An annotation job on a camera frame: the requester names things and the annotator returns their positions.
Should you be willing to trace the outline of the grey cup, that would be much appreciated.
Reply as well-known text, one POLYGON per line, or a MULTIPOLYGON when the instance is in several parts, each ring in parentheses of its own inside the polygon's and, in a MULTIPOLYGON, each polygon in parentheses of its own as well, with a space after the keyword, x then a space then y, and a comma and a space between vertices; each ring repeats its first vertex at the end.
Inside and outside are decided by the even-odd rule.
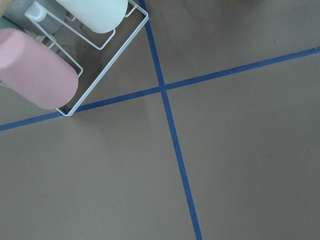
MULTIPOLYGON (((4 13, 4 17, 18 25, 26 31, 33 32, 39 36, 43 33, 36 27, 26 16, 25 12, 33 4, 34 0, 15 0, 8 10, 4 13)), ((60 20, 64 21, 67 15, 67 10, 64 9, 56 0, 37 0, 47 11, 51 12, 60 20)), ((48 13, 44 19, 39 21, 38 24, 48 33, 54 34, 57 32, 62 24, 50 16, 48 13)))

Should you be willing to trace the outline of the pink cup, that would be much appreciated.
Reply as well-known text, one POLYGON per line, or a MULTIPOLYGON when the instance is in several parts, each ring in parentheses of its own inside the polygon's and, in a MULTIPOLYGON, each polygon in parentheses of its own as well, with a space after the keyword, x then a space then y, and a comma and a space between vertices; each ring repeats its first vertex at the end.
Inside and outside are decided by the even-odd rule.
POLYGON ((45 110, 67 104, 78 89, 78 75, 60 56, 30 35, 0 31, 0 80, 45 110))

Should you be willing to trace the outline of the white cup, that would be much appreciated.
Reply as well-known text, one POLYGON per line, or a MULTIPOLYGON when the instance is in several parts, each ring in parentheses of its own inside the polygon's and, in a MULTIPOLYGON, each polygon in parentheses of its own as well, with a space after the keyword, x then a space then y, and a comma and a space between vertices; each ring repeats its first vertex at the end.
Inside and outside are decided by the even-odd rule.
POLYGON ((127 0, 59 0, 76 19, 98 34, 115 29, 124 19, 127 0))

